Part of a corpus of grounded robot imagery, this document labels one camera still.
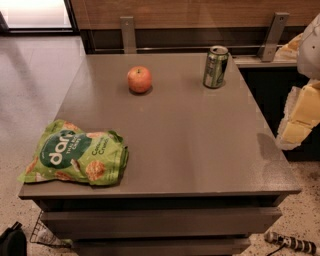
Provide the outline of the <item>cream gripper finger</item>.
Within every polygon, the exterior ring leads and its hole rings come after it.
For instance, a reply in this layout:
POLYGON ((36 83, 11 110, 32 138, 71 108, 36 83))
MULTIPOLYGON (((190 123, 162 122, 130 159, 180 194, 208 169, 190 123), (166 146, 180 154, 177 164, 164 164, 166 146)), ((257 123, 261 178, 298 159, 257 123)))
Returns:
POLYGON ((311 81, 302 88, 293 86, 286 99, 276 145, 282 150, 300 146, 319 123, 320 81, 311 81))
POLYGON ((295 36, 287 44, 280 47, 275 54, 276 60, 296 60, 302 34, 295 36))

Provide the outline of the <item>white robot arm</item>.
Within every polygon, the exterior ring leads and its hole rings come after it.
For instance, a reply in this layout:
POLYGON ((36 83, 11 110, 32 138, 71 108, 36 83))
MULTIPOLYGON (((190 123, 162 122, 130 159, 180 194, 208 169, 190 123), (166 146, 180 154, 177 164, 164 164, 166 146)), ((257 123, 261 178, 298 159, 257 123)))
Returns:
POLYGON ((297 39, 297 70, 309 82, 302 88, 293 86, 287 96, 276 136, 281 150, 300 146, 320 123, 320 14, 297 39))

